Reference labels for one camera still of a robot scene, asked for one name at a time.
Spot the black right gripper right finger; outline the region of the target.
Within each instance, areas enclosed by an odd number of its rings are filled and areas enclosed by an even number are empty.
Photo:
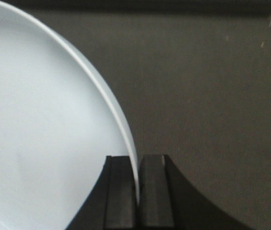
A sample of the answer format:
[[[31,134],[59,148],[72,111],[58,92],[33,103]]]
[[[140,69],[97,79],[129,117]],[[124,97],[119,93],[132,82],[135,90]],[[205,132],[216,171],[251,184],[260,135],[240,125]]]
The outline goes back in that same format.
[[[201,194],[168,155],[144,155],[140,164],[141,230],[248,230]]]

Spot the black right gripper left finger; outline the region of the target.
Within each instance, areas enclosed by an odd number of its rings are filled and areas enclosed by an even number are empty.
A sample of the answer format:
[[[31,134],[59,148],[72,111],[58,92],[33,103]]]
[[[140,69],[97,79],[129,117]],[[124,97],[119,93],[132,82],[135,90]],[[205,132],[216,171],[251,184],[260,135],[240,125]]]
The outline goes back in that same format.
[[[128,156],[107,156],[102,172],[68,230],[135,230],[136,189]]]

